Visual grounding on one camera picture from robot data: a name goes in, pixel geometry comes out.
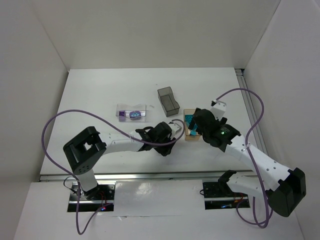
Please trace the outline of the purple rounded printed lego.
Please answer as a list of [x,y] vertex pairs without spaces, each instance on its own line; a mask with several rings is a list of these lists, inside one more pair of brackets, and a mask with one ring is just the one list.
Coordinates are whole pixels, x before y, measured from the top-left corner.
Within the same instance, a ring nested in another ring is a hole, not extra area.
[[129,118],[133,121],[139,120],[142,117],[142,113],[140,111],[131,111],[129,113]]

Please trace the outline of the purple lego brick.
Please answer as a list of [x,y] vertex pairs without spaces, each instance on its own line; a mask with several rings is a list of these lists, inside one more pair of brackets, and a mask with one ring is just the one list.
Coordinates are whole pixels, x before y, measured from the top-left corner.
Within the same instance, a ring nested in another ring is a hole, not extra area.
[[125,110],[120,110],[118,112],[118,120],[120,122],[126,122],[127,121],[127,114]]

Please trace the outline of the long teal lego brick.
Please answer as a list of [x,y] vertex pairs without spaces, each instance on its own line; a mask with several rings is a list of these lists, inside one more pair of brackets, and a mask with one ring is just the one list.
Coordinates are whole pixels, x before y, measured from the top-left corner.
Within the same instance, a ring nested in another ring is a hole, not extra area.
[[190,123],[192,122],[193,115],[192,114],[185,114],[184,115],[184,123],[187,127],[189,127]]

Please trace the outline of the small teal lego brick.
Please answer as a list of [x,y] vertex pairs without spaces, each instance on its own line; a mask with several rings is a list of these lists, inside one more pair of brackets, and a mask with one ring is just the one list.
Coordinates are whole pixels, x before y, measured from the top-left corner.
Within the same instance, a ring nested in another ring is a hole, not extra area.
[[196,130],[196,129],[189,129],[189,130],[188,130],[188,135],[189,135],[189,136],[193,136],[193,137],[199,136],[199,134],[197,133],[197,130]]

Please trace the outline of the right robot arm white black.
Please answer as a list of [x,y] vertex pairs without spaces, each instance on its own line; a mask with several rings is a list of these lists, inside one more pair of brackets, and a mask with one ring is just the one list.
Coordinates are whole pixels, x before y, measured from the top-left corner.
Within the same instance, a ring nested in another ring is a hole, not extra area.
[[251,179],[228,170],[219,179],[223,187],[235,193],[266,197],[270,208],[282,217],[289,217],[306,196],[306,175],[301,169],[292,170],[251,143],[246,143],[245,137],[227,124],[225,117],[218,119],[210,110],[197,108],[191,122],[207,144],[236,158],[260,175]]

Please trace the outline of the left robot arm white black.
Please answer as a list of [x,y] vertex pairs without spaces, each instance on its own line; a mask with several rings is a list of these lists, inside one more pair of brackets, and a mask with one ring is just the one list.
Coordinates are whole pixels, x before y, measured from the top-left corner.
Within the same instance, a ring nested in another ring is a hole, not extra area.
[[72,173],[80,182],[81,191],[87,200],[96,198],[103,192],[99,186],[93,167],[98,160],[111,153],[144,152],[154,149],[162,156],[171,153],[172,141],[182,127],[176,123],[161,122],[155,127],[149,126],[123,134],[107,134],[103,138],[94,126],[89,126],[63,146],[64,154]]

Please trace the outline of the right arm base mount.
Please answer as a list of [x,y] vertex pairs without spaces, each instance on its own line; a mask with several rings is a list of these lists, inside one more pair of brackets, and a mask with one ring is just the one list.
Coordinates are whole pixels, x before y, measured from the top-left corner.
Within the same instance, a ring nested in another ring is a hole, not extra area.
[[222,190],[218,182],[203,182],[199,194],[204,197],[206,210],[250,208],[248,196],[244,193]]

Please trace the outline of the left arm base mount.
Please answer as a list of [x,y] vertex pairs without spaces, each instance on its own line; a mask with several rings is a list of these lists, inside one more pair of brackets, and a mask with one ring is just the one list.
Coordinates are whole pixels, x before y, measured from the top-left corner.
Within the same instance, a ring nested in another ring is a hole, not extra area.
[[[101,212],[114,211],[114,197],[116,190],[115,181],[98,181],[100,189],[93,193],[93,196],[86,196],[83,190],[80,190],[79,212],[93,213],[98,208]],[[75,213],[77,208],[77,190],[78,183],[72,181],[71,178],[66,178],[63,182],[64,187],[69,190],[69,200],[67,206],[68,213]]]

